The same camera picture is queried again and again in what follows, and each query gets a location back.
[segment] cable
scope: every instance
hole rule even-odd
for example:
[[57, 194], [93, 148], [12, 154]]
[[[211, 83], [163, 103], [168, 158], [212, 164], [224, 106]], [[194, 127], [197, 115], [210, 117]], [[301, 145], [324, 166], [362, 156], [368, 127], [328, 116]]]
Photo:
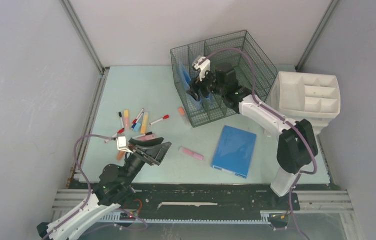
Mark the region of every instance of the cable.
[[140, 200], [140, 199], [134, 199], [133, 201], [138, 201], [139, 202], [139, 208], [138, 208], [138, 210], [136, 210], [137, 212], [138, 212], [138, 215], [139, 215], [139, 213], [141, 212], [141, 209], [142, 209], [142, 201]]
[[103, 228], [107, 228], [107, 227], [117, 227], [117, 226], [119, 226], [119, 228], [131, 230], [131, 231], [142, 231], [142, 230], [145, 230], [145, 229], [148, 228], [147, 222], [145, 220], [143, 220], [142, 218], [140, 218], [138, 216], [135, 216], [134, 214], [131, 214], [130, 212], [128, 212], [128, 211], [126, 211], [124, 209], [121, 209], [121, 208], [118, 208], [116, 210], [122, 211], [122, 212], [124, 212], [125, 214], [127, 214], [129, 216], [133, 216], [134, 218], [136, 218], [136, 220], [141, 221], [144, 224], [144, 227], [143, 228], [131, 228], [131, 227], [126, 227], [126, 226], [121, 226], [121, 225], [118, 225], [116, 223], [110, 223], [110, 224], [101, 225], [101, 226], [99, 226], [97, 228], [94, 228], [94, 229], [92, 229], [90, 231], [87, 231], [87, 232], [83, 233], [81, 236], [88, 235], [88, 234], [93, 233], [93, 232], [95, 232], [95, 231], [97, 231], [99, 229], [103, 229]]
[[211, 57], [213, 57], [214, 55], [220, 53], [220, 52], [223, 52], [223, 51], [235, 51], [235, 52], [238, 52], [240, 53], [248, 62], [249, 66], [250, 66], [250, 69], [251, 69], [251, 72], [252, 72], [252, 97], [253, 97], [253, 100], [255, 101], [255, 103], [257, 103], [257, 105], [263, 109], [265, 109], [267, 112], [271, 113], [272, 115], [274, 115], [276, 118], [278, 118], [279, 120], [283, 121], [284, 123], [286, 123], [288, 126], [290, 126], [294, 132], [298, 135], [298, 137], [301, 139], [301, 141], [303, 142], [304, 146], [306, 147], [309, 155], [310, 155], [310, 158], [311, 158], [311, 161], [313, 163], [313, 171], [304, 171], [304, 170], [300, 170], [299, 174], [297, 175], [296, 179], [294, 180], [294, 183], [291, 185], [290, 189], [289, 189], [289, 192], [288, 192], [288, 199], [289, 199], [289, 209], [291, 210], [291, 215], [292, 215], [292, 219], [294, 221], [294, 224], [295, 224], [295, 229], [298, 231], [298, 233], [310, 240], [310, 238], [303, 232], [300, 230], [300, 228], [298, 227], [298, 224], [297, 224], [297, 221], [295, 219], [295, 216], [294, 216], [294, 211], [293, 211], [293, 207], [292, 207], [292, 202], [291, 202], [291, 195], [292, 195], [292, 190], [295, 188], [295, 186], [297, 185], [297, 182], [298, 180], [300, 179], [301, 177], [301, 174], [309, 174], [309, 175], [313, 175], [317, 172], [317, 163], [316, 163], [316, 159], [314, 158], [314, 155], [313, 155], [313, 152], [311, 151], [311, 148], [310, 146], [308, 145], [306, 139], [304, 138], [304, 136], [300, 133], [300, 131], [292, 124], [290, 123], [289, 121], [286, 120], [286, 118], [282, 115], [280, 115], [279, 113], [277, 113], [276, 111], [274, 111], [273, 109], [267, 107], [267, 106], [264, 106], [263, 104], [261, 104], [259, 102], [259, 100], [257, 100], [256, 98], [256, 91], [255, 91], [255, 86], [256, 86], [256, 77], [255, 77], [255, 68], [254, 68], [254, 65], [252, 63], [252, 60], [251, 58], [245, 53], [243, 52], [242, 50], [238, 49], [238, 48], [235, 48], [235, 47], [226, 47], [226, 48], [221, 48], [211, 54], [209, 54], [208, 56], [206, 56], [200, 63], [202, 64], [204, 61], [206, 61], [207, 59], [210, 59]]
[[[79, 139], [77, 139], [76, 143], [74, 144], [74, 148], [73, 148], [73, 158], [74, 160], [76, 161], [76, 166], [77, 168], [79, 169], [80, 173], [82, 174], [82, 176], [85, 178], [86, 180], [86, 183], [88, 185], [88, 195], [86, 197], [86, 200], [85, 202], [80, 206], [80, 210], [83, 210], [83, 208], [86, 206], [86, 204], [88, 204], [88, 201], [89, 201], [89, 198], [91, 197], [91, 191], [92, 191], [92, 187], [91, 187], [91, 182], [89, 181], [88, 177], [86, 176], [86, 174], [83, 172], [82, 170], [82, 166], [80, 165], [79, 161], [77, 160], [77, 146], [79, 145], [80, 141], [85, 139], [85, 138], [90, 138], [90, 137], [97, 137], [97, 138], [101, 138], [101, 139], [106, 139], [106, 140], [112, 140], [113, 138], [110, 137], [110, 136], [103, 136], [103, 135], [98, 135], [98, 134], [87, 134], [87, 135], [83, 135], [81, 136]], [[127, 211], [123, 210], [123, 209], [118, 209], [124, 213], [128, 213]], [[50, 230], [43, 238], [42, 240], [45, 240], [47, 237], [49, 237], [49, 235], [51, 235], [51, 233], [53, 233], [57, 228], [61, 227], [63, 224], [65, 224], [68, 220], [70, 220], [72, 217], [74, 217], [79, 211], [75, 211], [74, 213], [72, 213], [70, 216], [68, 216], [66, 219], [64, 219], [62, 222], [60, 222], [58, 225], [56, 225], [55, 227], [52, 228], [52, 230]], [[148, 224], [143, 221], [143, 219], [140, 219], [138, 217], [135, 217], [136, 219], [140, 220], [141, 222], [143, 222], [146, 227], [145, 228], [140, 228], [141, 230], [143, 229], [146, 229], [148, 227]]]

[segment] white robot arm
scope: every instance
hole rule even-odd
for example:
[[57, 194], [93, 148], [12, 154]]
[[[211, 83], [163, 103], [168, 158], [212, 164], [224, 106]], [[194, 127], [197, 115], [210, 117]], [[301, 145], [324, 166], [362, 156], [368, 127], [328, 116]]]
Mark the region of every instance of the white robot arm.
[[285, 196], [302, 167], [311, 162], [310, 155], [304, 144], [288, 123], [300, 130], [305, 137], [314, 156], [317, 155], [316, 140], [310, 122], [303, 119], [300, 122], [287, 117], [275, 116], [276, 110], [260, 100], [251, 90], [239, 85], [235, 70], [229, 63], [221, 63], [215, 66], [215, 73], [210, 71], [210, 60], [198, 57], [192, 67], [198, 71], [198, 77], [191, 81], [191, 89], [187, 91], [194, 99], [202, 93], [207, 96], [210, 93], [222, 96], [225, 105], [235, 112], [251, 118], [273, 137], [278, 139], [277, 160], [280, 165], [278, 172], [270, 184], [270, 188], [278, 197]]

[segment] orange object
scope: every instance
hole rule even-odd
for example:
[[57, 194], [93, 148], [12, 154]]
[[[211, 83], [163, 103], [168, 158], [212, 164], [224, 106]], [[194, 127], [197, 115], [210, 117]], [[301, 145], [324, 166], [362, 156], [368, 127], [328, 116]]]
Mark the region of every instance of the orange object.
[[184, 115], [185, 114], [185, 111], [183, 110], [183, 107], [178, 108], [178, 110], [179, 110], [179, 114], [180, 115]]
[[186, 125], [191, 125], [188, 116], [185, 114], [185, 110], [183, 107], [178, 108], [179, 114], [182, 117], [183, 121], [185, 122]]
[[117, 154], [117, 160], [121, 160], [121, 158], [124, 156], [124, 153], [126, 153], [125, 151], [119, 151], [119, 153]]

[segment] yellow highlighter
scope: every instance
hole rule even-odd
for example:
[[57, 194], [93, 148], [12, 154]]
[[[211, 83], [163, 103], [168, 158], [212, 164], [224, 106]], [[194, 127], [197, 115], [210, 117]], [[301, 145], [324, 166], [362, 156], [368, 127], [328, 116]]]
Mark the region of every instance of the yellow highlighter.
[[147, 124], [148, 124], [148, 112], [144, 112], [144, 119], [142, 119], [141, 125], [141, 134], [145, 134], [147, 132]]

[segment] pink highlighter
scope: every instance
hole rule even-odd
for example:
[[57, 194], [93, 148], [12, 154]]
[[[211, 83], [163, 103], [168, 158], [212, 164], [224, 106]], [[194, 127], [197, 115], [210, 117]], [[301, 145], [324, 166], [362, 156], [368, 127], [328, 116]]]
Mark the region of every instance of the pink highlighter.
[[155, 136], [154, 133], [151, 133], [151, 134], [148, 134], [148, 135], [139, 136], [139, 137], [135, 137], [135, 138], [136, 138], [136, 140], [139, 140], [139, 141], [148, 141], [148, 140], [157, 138], [157, 136]]
[[191, 150], [189, 150], [189, 149], [187, 149], [185, 147], [181, 146], [179, 148], [179, 151], [182, 151], [184, 154], [190, 155], [191, 157], [194, 157], [194, 158], [196, 158], [196, 159], [198, 159], [200, 161], [204, 161], [204, 156], [203, 155], [198, 154], [198, 153], [196, 153], [194, 151], [191, 151]]

